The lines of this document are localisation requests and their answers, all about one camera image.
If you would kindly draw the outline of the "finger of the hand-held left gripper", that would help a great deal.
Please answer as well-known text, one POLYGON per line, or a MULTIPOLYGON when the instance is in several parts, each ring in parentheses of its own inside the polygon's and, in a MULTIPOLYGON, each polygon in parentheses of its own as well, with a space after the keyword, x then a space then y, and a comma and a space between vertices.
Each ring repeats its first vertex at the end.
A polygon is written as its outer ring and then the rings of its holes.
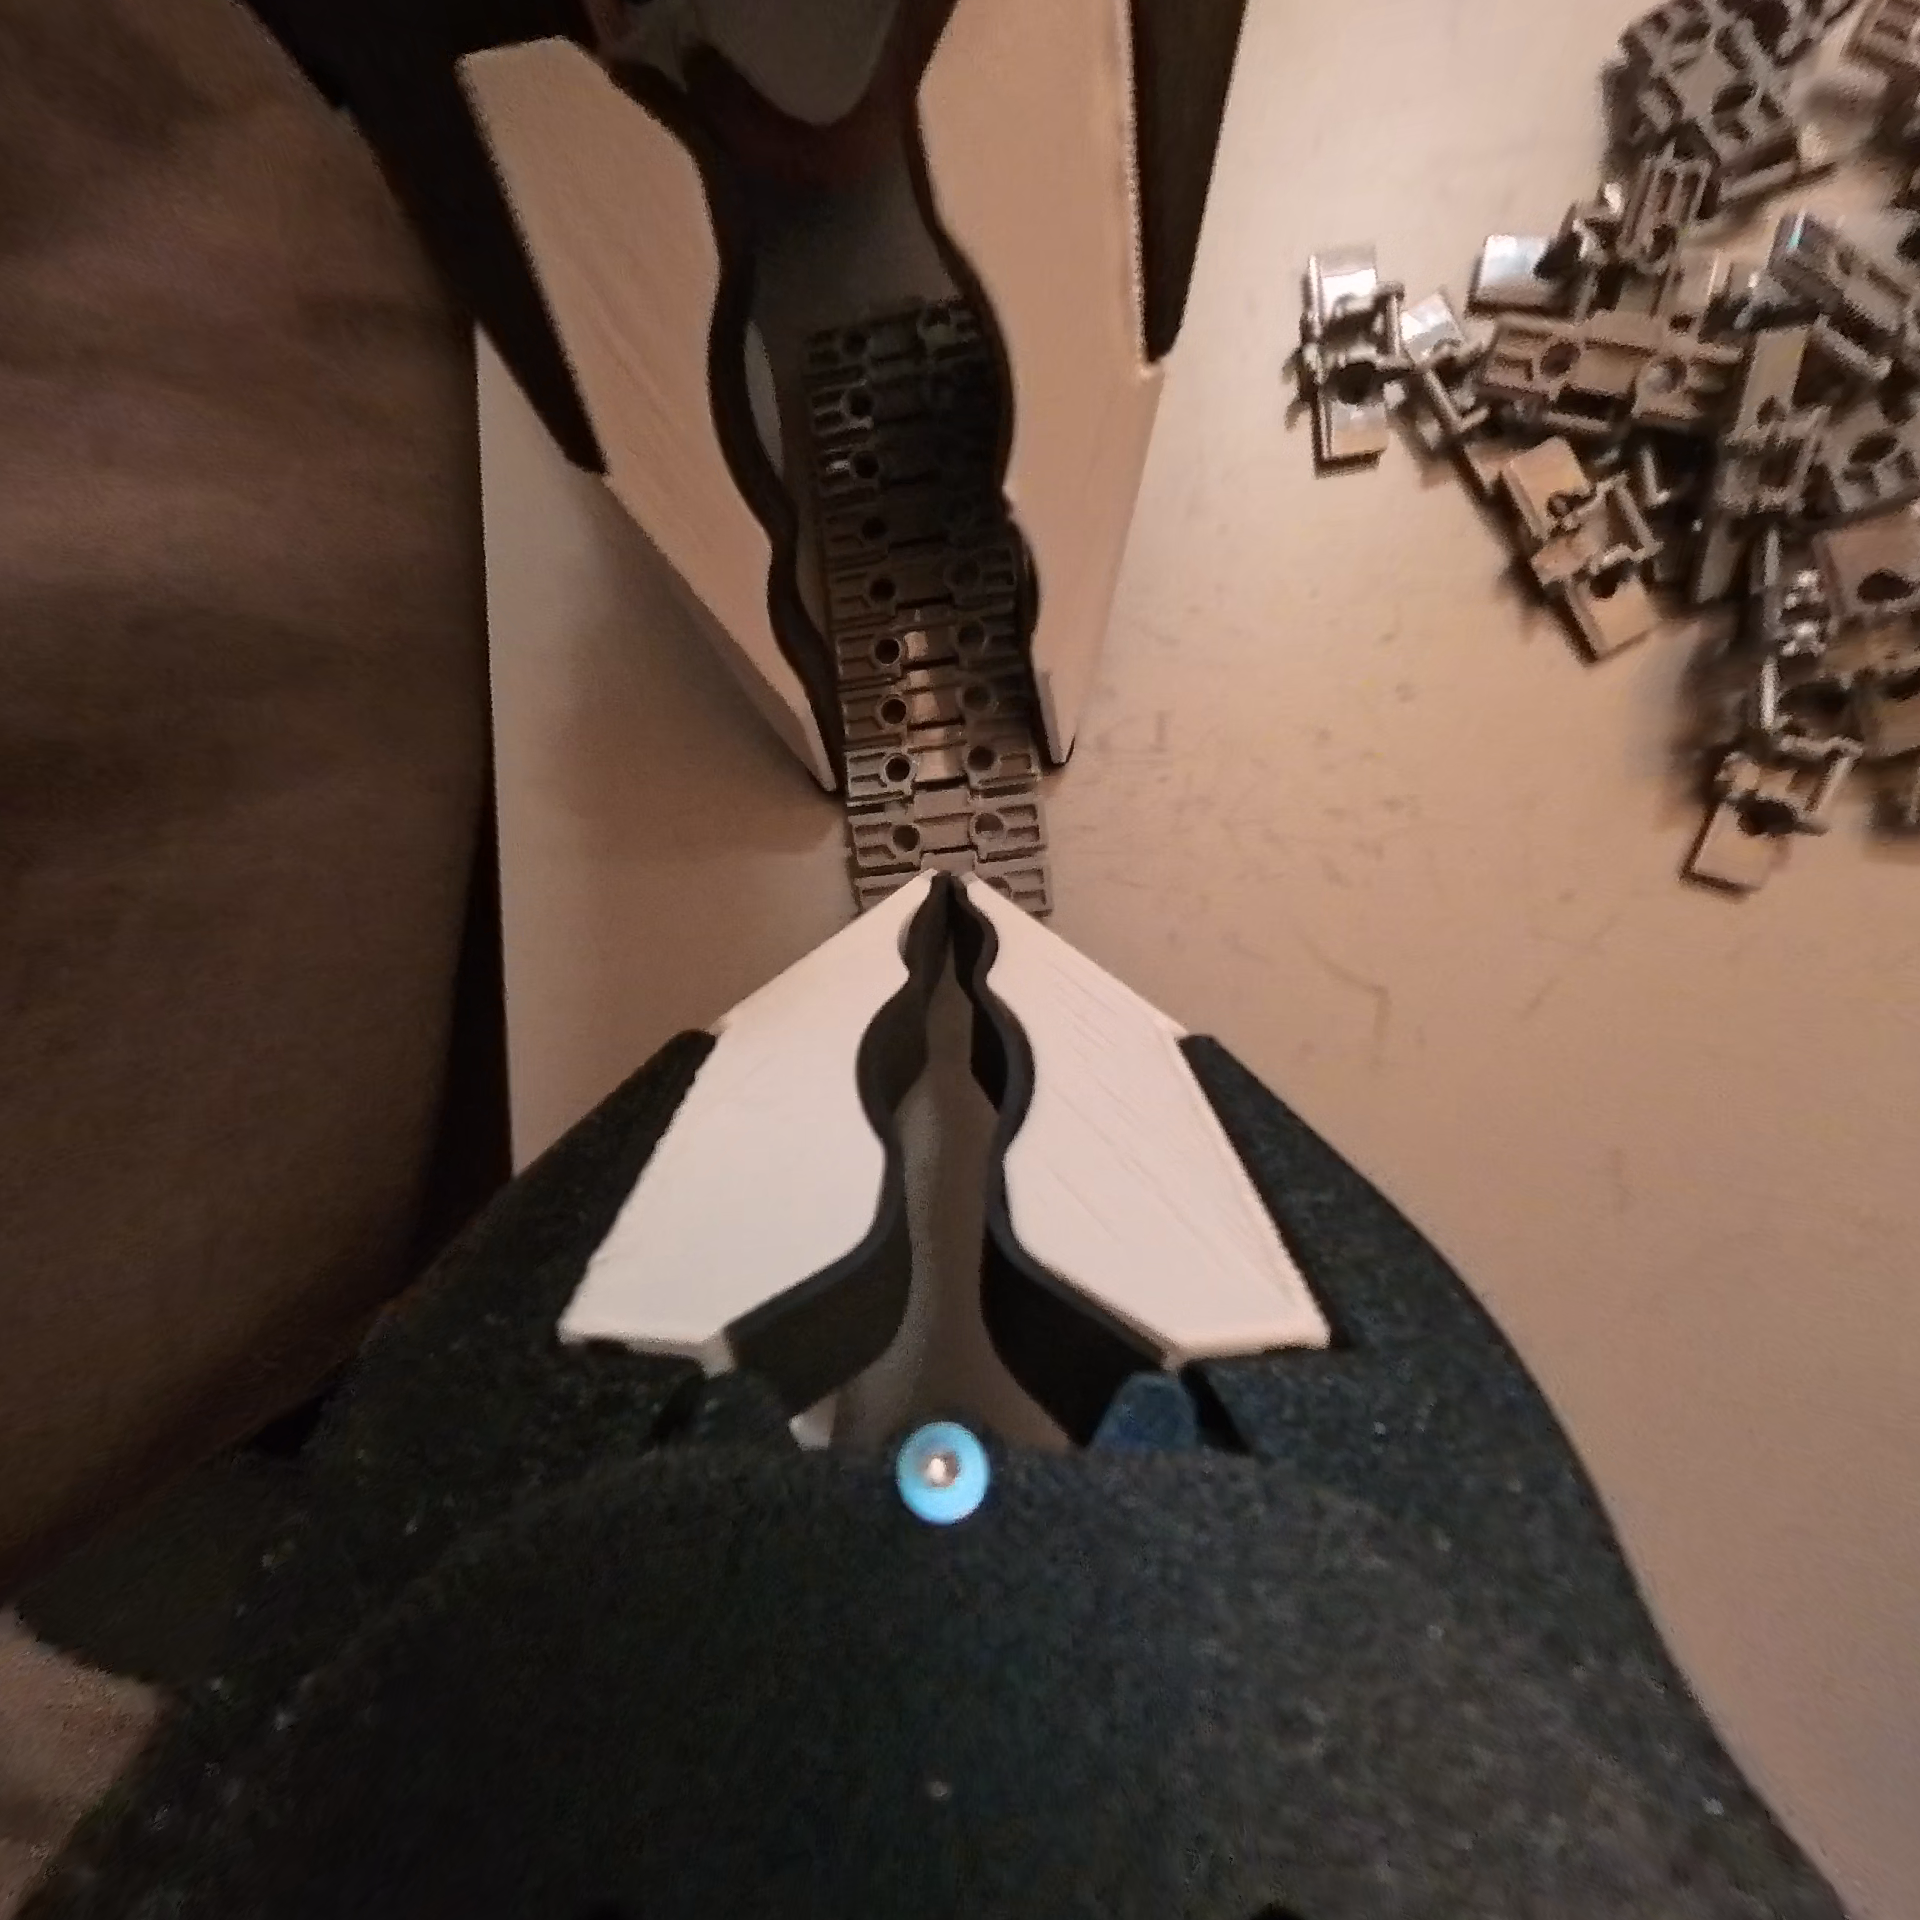
POLYGON ((460 76, 599 447, 607 492, 806 776, 831 756, 770 610, 774 547, 713 408, 722 256, 684 139, 569 40, 467 56, 460 76))
POLYGON ((1002 492, 1038 580, 1029 653, 1066 763, 1114 619, 1161 365, 1145 345, 1133 17, 961 3, 919 84, 927 185, 1013 391, 1002 492))

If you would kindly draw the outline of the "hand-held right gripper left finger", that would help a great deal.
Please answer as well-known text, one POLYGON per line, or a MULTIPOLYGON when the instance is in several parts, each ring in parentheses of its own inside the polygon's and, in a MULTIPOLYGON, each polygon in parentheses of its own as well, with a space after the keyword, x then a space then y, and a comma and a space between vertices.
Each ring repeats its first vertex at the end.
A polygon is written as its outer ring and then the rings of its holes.
POLYGON ((919 875, 726 1011, 561 1316, 828 1401, 892 1344, 913 1256, 898 1111, 927 1056, 954 887, 919 875))

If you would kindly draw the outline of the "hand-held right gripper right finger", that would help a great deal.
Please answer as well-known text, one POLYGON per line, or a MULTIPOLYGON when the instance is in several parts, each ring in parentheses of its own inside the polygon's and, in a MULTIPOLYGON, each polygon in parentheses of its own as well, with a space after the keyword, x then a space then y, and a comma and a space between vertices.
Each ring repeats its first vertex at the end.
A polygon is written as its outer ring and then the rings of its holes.
POLYGON ((1089 1447, 1135 1376, 1329 1353, 1191 1035, 983 881, 955 882, 955 977, 991 1105, 983 1325, 1052 1425, 1089 1447))

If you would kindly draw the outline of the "assembled grey track strip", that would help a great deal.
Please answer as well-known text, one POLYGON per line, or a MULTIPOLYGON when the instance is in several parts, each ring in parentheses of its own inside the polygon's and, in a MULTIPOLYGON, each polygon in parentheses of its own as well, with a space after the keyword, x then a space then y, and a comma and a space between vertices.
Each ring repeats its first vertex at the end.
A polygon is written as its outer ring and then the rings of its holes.
POLYGON ((961 295, 898 305, 813 333, 805 375, 854 900, 973 873, 1044 919, 1027 560, 994 476, 988 333, 961 295))

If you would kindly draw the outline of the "pile of grey track links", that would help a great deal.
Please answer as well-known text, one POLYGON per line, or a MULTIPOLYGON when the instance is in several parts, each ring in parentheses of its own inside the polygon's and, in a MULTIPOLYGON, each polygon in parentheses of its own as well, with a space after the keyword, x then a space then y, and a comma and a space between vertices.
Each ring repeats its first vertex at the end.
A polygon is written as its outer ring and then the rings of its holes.
POLYGON ((1491 233, 1465 306, 1302 269, 1321 474, 1450 461, 1590 664, 1717 618, 1685 877, 1753 896, 1866 780, 1915 840, 1915 4, 1658 4, 1602 69, 1615 170, 1491 233))

